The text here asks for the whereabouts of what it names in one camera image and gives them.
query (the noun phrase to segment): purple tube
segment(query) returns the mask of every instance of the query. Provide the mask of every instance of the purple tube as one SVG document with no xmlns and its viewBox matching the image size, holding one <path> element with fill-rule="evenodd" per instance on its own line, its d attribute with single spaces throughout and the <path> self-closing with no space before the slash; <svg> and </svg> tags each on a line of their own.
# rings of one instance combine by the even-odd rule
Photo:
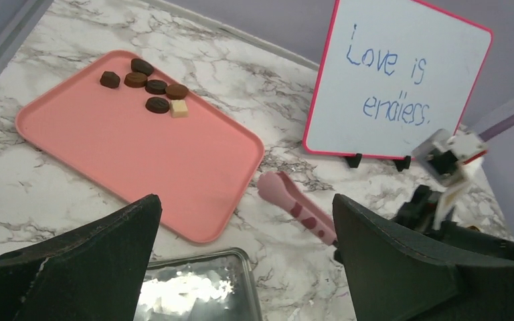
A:
<svg viewBox="0 0 514 321">
<path fill-rule="evenodd" d="M 514 114 L 484 130 L 480 137 L 486 142 L 514 126 Z"/>
</svg>

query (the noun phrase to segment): black stand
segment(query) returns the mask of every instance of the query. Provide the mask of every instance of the black stand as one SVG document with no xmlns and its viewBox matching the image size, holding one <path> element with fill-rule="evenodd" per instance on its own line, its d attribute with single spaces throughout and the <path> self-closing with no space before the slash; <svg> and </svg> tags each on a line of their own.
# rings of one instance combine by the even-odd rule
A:
<svg viewBox="0 0 514 321">
<path fill-rule="evenodd" d="M 355 154 L 353 156 L 344 156 L 344 159 L 350 169 L 356 169 L 361 163 L 363 154 Z M 404 169 L 411 167 L 411 156 L 405 156 L 403 159 L 394 159 L 393 163 L 397 168 L 397 172 L 402 172 Z"/>
<path fill-rule="evenodd" d="M 411 167 L 411 156 L 405 156 L 403 159 L 394 159 L 393 163 L 395 163 L 397 172 L 400 173 L 404 169 L 409 169 L 409 167 Z"/>
<path fill-rule="evenodd" d="M 362 156 L 363 154 L 355 154 L 353 156 L 344 156 L 344 159 L 347 163 L 347 166 L 349 166 L 350 169 L 356 169 L 361 162 Z"/>
</svg>

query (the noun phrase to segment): whiteboard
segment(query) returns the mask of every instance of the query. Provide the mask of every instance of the whiteboard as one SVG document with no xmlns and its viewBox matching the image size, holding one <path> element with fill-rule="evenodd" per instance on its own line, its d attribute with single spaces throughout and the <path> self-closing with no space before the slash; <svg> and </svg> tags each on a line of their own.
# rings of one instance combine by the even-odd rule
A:
<svg viewBox="0 0 514 321">
<path fill-rule="evenodd" d="M 492 36 L 418 1 L 337 0 L 303 145 L 403 158 L 454 134 Z"/>
</svg>

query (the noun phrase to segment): round chocolate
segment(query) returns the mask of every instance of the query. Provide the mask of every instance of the round chocolate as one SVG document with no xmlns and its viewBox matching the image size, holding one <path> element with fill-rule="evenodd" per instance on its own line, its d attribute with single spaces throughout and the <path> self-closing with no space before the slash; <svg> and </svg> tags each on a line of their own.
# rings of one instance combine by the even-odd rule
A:
<svg viewBox="0 0 514 321">
<path fill-rule="evenodd" d="M 155 72 L 154 67 L 145 60 L 135 58 L 131 60 L 131 70 L 150 76 Z"/>
<path fill-rule="evenodd" d="M 119 76 L 114 72 L 103 72 L 101 79 L 99 79 L 101 86 L 111 89 L 119 87 L 120 82 L 121 78 L 119 78 Z"/>
<path fill-rule="evenodd" d="M 167 97 L 172 100 L 181 100 L 188 95 L 188 88 L 181 84 L 169 85 L 166 89 Z"/>
<path fill-rule="evenodd" d="M 166 93 L 167 83 L 162 80 L 149 80 L 145 86 L 145 90 L 149 94 L 164 95 Z"/>
<path fill-rule="evenodd" d="M 168 103 L 168 100 L 161 97 L 150 97 L 145 107 L 147 107 L 149 112 L 164 114 L 170 110 L 170 103 Z"/>
<path fill-rule="evenodd" d="M 147 84 L 147 75 L 140 72 L 131 72 L 125 76 L 124 83 L 131 88 L 145 87 Z"/>
</svg>

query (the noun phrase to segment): pink whiteboard frame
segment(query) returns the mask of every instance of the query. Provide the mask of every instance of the pink whiteboard frame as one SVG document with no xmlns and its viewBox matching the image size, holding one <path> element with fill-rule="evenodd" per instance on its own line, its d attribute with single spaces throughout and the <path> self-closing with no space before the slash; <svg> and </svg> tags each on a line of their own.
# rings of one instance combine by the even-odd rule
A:
<svg viewBox="0 0 514 321">
<path fill-rule="evenodd" d="M 462 116 L 464 116 L 464 112 L 466 112 L 466 107 L 468 106 L 468 102 L 470 101 L 470 97 L 472 96 L 472 93 L 474 92 L 474 88 L 476 86 L 476 82 L 478 80 L 478 78 L 480 77 L 480 74 L 482 72 L 482 68 L 484 67 L 484 63 L 487 59 L 487 56 L 489 55 L 489 51 L 491 49 L 491 44 L 493 43 L 493 31 L 489 28 L 486 28 L 486 27 L 483 27 L 482 25 L 479 25 L 475 22 L 472 22 L 466 18 L 463 18 L 463 17 L 459 17 L 453 13 L 450 13 L 450 12 L 447 12 L 446 10 L 444 9 L 441 9 L 435 5 L 431 5 L 429 3 L 426 3 L 426 2 L 423 2 L 421 0 L 412 0 L 414 2 L 417 2 L 417 3 L 420 3 L 421 5 L 425 5 L 433 10 L 436 10 L 436 11 L 439 11 L 445 15 L 449 15 L 453 18 L 456 18 L 460 21 L 463 21 L 469 25 L 473 25 L 475 27 L 478 27 L 482 30 L 485 30 L 487 31 L 489 34 L 490 34 L 490 38 L 491 38 L 491 41 L 489 43 L 489 47 L 486 51 L 486 55 L 484 56 L 484 60 L 482 61 L 482 64 L 480 66 L 480 70 L 478 71 L 478 74 L 476 76 L 476 80 L 474 81 L 474 84 L 472 85 L 472 89 L 470 90 L 470 94 L 468 95 L 468 99 L 466 100 L 466 104 L 464 105 L 464 109 L 462 109 L 462 114 L 460 115 L 460 118 L 458 119 L 458 124 L 456 125 L 456 128 L 454 129 L 454 132 L 456 132 L 456 130 L 458 129 L 458 127 L 460 126 L 460 121 L 462 121 Z M 308 145 L 307 145 L 307 138 L 308 138 L 308 135 L 309 135 L 309 129 L 310 129 L 310 124 L 311 124 L 311 121 L 312 121 L 312 118 L 313 118 L 313 111 L 314 111 L 314 106 L 316 104 L 316 96 L 318 94 L 318 88 L 320 86 L 320 81 L 322 80 L 322 72 L 324 70 L 324 63 L 326 61 L 326 55 L 328 54 L 328 49 L 330 48 L 330 40 L 332 38 L 332 30 L 334 28 L 334 22 L 336 20 L 336 14 L 338 13 L 338 8 L 340 6 L 340 0 L 336 0 L 336 3 L 334 4 L 334 10 L 332 12 L 332 20 L 330 22 L 330 28 L 328 30 L 328 36 L 326 37 L 326 44 L 324 45 L 324 53 L 322 54 L 322 62 L 320 63 L 320 68 L 318 70 L 318 76 L 316 78 L 316 86 L 314 88 L 314 94 L 312 96 L 312 102 L 311 102 L 311 107 L 310 107 L 310 110 L 309 110 L 309 115 L 308 115 L 308 119 L 307 119 L 307 124 L 306 124 L 306 127 L 305 127 L 305 134 L 303 136 L 303 146 L 305 148 L 305 150 L 311 154 L 319 154 L 319 155 L 334 155 L 334 156 L 353 156 L 355 154 L 348 154 L 348 153 L 344 153 L 344 152 L 322 152 L 322 151 L 317 151 L 317 150 L 311 150 Z M 399 157 L 399 156 L 385 156 L 385 155 L 368 155 L 368 154 L 364 154 L 363 157 L 365 158 L 379 158 L 379 159 L 403 159 L 404 156 L 402 157 Z"/>
</svg>

